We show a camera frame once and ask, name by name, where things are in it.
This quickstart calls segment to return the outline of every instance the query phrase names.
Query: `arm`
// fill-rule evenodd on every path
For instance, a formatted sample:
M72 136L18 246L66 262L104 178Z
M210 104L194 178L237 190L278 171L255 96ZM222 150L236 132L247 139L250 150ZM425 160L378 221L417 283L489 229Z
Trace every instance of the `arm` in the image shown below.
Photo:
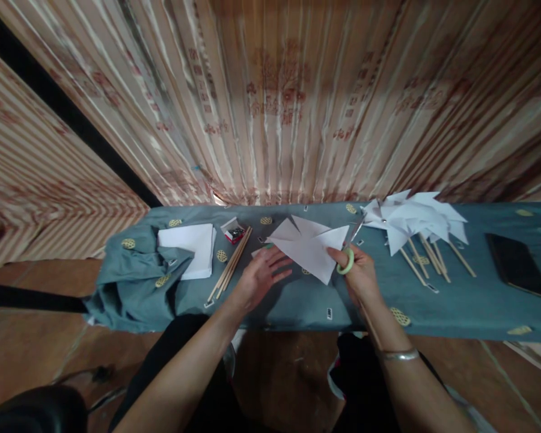
M409 337L387 308L379 291L373 259L351 245L355 264L346 275L349 296L368 324L369 337L378 351L405 352L413 348ZM329 248L342 267L348 257ZM381 360L387 389L404 432L472 432L474 428L421 358Z
M246 267L221 308L170 360L132 405L116 433L184 430L244 316L291 270L277 247L263 250Z

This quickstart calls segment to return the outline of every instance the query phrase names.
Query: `chair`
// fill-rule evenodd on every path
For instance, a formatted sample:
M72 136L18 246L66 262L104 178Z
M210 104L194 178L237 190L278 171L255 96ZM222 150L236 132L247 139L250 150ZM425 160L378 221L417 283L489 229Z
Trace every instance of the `chair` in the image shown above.
M64 385L82 374L90 374L92 382L107 382L114 374L112 367L97 367L65 376L51 385L18 394L0 405L0 433L86 433L88 415L122 395L120 387L99 399L90 409L73 387Z

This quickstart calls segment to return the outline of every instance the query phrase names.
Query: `bracelet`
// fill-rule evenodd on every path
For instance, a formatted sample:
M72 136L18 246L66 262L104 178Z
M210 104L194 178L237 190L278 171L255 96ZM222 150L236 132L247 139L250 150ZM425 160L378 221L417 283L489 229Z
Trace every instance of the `bracelet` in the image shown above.
M419 351L415 348L405 352L379 352L383 361L411 361L419 357Z

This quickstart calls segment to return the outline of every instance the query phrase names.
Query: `curtain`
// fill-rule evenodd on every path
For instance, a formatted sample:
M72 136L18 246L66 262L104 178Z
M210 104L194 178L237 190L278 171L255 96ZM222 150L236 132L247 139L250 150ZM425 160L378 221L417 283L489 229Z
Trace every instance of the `curtain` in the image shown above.
M85 259L146 211L0 59L0 266Z
M168 205L541 200L541 2L0 0Z

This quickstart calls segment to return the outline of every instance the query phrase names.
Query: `hand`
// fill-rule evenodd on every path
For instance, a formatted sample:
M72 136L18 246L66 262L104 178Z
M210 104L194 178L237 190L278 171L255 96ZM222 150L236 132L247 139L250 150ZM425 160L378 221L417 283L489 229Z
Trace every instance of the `hand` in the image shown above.
M374 272L374 260L353 244L350 245L350 248L355 253L355 263L349 273L345 275L345 280L351 300L357 307L360 307L359 301L365 303L371 299L382 299L377 276ZM349 256L340 250L329 247L326 252L341 265L341 268L345 268L349 263Z
M273 275L283 266L293 263L284 257L285 254L275 245L269 250L259 251L245 268L232 296L246 312L252 311L262 301L273 284L293 273L292 269L287 269Z

